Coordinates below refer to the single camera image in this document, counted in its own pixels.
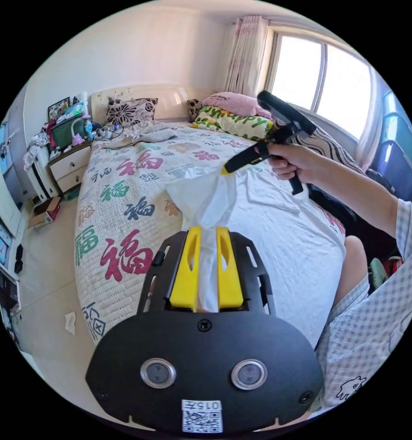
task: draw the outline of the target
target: curtain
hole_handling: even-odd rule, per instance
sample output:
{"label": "curtain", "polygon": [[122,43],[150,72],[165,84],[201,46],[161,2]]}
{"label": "curtain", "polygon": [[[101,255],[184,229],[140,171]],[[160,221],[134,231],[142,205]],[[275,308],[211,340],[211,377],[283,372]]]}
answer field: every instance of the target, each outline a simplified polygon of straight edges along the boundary
{"label": "curtain", "polygon": [[261,16],[238,19],[224,91],[256,95],[268,25]]}

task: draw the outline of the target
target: nightstand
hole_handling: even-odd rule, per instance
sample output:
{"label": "nightstand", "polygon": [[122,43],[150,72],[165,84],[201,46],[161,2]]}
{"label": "nightstand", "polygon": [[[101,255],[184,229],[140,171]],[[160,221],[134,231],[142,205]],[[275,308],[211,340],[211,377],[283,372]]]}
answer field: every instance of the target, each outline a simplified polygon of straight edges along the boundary
{"label": "nightstand", "polygon": [[49,161],[49,168],[63,193],[82,182],[91,155],[92,142],[86,141]]}

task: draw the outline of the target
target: cardboard box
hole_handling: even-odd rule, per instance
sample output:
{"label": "cardboard box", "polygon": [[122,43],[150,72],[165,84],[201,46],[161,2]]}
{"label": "cardboard box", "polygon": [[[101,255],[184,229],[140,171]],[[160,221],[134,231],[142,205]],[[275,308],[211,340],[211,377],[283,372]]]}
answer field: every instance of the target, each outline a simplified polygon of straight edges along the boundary
{"label": "cardboard box", "polygon": [[59,211],[60,197],[53,197],[38,206],[35,206],[32,215],[28,221],[27,229],[40,228],[41,226],[52,223]]}

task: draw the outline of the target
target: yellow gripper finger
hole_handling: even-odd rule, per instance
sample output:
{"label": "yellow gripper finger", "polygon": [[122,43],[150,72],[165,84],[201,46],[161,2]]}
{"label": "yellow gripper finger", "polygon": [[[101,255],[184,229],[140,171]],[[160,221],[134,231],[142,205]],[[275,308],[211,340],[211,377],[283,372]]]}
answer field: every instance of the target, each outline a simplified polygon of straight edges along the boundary
{"label": "yellow gripper finger", "polygon": [[189,229],[169,298],[171,306],[197,310],[201,227]]}
{"label": "yellow gripper finger", "polygon": [[243,292],[239,283],[238,268],[235,261],[229,229],[217,227],[217,279],[218,310],[240,308],[243,305]]}

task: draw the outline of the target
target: pillow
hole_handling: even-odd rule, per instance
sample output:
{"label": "pillow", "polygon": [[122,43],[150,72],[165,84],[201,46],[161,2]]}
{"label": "pillow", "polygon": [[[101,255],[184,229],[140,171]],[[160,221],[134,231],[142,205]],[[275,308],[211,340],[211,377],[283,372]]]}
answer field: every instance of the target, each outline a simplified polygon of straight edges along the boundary
{"label": "pillow", "polygon": [[189,122],[194,122],[203,107],[203,104],[198,99],[187,99]]}
{"label": "pillow", "polygon": [[108,98],[106,124],[130,127],[142,121],[154,120],[158,98],[138,98],[122,101]]}
{"label": "pillow", "polygon": [[255,116],[271,119],[269,111],[258,105],[256,98],[233,92],[215,93],[203,100],[203,105],[211,105],[223,110],[230,111],[238,116]]}
{"label": "pillow", "polygon": [[[277,129],[285,125],[285,122],[276,119],[272,130]],[[306,138],[301,138],[297,136],[297,139],[294,143],[299,145],[304,145],[322,156],[329,157],[336,162],[340,162],[348,168],[351,168],[354,171],[357,171],[359,174],[365,175],[365,172],[359,166],[359,164],[348,154],[348,152],[337,143],[326,131],[324,131],[321,127],[317,126],[315,132]]]}
{"label": "pillow", "polygon": [[205,106],[192,127],[259,141],[273,127],[273,122],[261,116],[238,116],[218,107]]}

